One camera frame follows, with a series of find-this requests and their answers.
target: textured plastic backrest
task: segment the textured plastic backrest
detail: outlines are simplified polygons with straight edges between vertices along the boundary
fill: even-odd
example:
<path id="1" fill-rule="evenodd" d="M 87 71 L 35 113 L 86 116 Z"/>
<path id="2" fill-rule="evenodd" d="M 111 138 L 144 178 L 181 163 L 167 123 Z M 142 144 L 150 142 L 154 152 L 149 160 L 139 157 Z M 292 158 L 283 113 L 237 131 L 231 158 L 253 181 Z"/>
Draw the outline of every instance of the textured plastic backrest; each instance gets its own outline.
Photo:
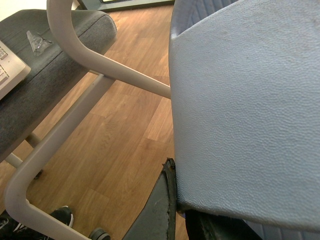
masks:
<path id="1" fill-rule="evenodd" d="M 319 231 L 320 1 L 240 0 L 181 34 L 177 14 L 169 70 L 178 202 Z"/>

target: chair leg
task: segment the chair leg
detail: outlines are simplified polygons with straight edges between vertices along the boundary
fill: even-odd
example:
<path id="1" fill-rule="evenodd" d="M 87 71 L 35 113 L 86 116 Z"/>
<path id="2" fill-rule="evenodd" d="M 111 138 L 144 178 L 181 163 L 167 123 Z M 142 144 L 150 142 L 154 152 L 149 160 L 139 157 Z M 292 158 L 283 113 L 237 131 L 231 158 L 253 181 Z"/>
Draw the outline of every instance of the chair leg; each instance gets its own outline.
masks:
<path id="1" fill-rule="evenodd" d="M 20 164 L 22 164 L 22 160 L 13 153 L 10 153 L 10 155 L 6 157 L 5 161 L 14 166 L 16 169 L 20 166 Z"/>
<path id="2" fill-rule="evenodd" d="M 33 132 L 30 133 L 30 135 L 27 136 L 25 140 L 33 148 L 35 148 L 41 142 L 41 139 L 37 135 L 35 135 Z"/>
<path id="3" fill-rule="evenodd" d="M 98 76 L 13 174 L 4 192 L 5 208 L 13 219 L 56 240 L 89 240 L 28 203 L 26 194 L 35 175 L 51 159 L 114 81 L 103 75 Z"/>

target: plastic bag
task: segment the plastic bag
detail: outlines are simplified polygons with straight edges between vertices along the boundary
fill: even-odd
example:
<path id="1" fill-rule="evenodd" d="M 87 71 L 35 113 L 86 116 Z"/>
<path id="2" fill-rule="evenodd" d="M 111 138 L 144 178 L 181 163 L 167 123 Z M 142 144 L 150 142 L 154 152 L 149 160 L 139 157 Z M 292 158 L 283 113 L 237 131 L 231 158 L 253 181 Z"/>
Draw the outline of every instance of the plastic bag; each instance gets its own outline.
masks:
<path id="1" fill-rule="evenodd" d="M 33 35 L 30 31 L 26 32 L 26 36 L 30 42 L 32 51 L 36 56 L 41 55 L 46 48 L 53 44 L 52 41 L 43 38 L 40 34 Z"/>

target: white metal tube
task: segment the white metal tube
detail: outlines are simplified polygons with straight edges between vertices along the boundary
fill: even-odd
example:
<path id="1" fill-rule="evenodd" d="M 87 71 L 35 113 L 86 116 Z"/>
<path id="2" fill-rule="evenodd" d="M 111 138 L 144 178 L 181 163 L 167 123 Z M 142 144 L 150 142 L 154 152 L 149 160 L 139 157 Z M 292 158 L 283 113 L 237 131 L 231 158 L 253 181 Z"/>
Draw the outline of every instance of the white metal tube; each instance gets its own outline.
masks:
<path id="1" fill-rule="evenodd" d="M 27 136 L 25 140 L 33 148 L 35 148 L 41 142 L 41 139 L 37 135 L 35 135 L 33 132 L 30 133 L 30 135 Z"/>
<path id="2" fill-rule="evenodd" d="M 30 182 L 115 80 L 99 75 L 13 174 L 4 192 L 7 212 L 21 224 L 55 240 L 88 240 L 26 200 Z"/>
<path id="3" fill-rule="evenodd" d="M 85 47 L 78 39 L 72 25 L 72 2 L 73 0 L 47 0 L 46 6 L 52 34 L 71 58 L 84 67 L 112 79 L 118 79 L 168 99 L 171 98 L 171 90 L 168 85 Z"/>
<path id="4" fill-rule="evenodd" d="M 22 164 L 22 160 L 13 153 L 10 153 L 10 155 L 6 157 L 5 161 L 14 166 L 16 169 L 20 166 L 20 164 Z"/>

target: gray upholstered seat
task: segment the gray upholstered seat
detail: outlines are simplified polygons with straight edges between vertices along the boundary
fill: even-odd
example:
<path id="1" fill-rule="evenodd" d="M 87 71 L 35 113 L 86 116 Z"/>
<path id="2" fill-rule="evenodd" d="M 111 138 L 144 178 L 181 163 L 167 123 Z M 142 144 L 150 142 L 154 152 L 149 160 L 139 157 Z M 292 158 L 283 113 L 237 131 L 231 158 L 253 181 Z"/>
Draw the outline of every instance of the gray upholstered seat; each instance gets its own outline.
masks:
<path id="1" fill-rule="evenodd" d="M 117 29 L 101 11 L 73 11 L 72 23 L 84 45 L 104 54 Z M 35 56 L 27 31 L 54 44 Z M 0 22 L 0 40 L 17 54 L 31 72 L 0 100 L 0 162 L 44 119 L 62 97 L 88 72 L 67 56 L 52 37 L 45 10 L 22 10 Z"/>
<path id="2" fill-rule="evenodd" d="M 264 240 L 320 239 L 319 12 L 316 0 L 175 1 L 169 70 L 184 210 L 248 220 Z"/>

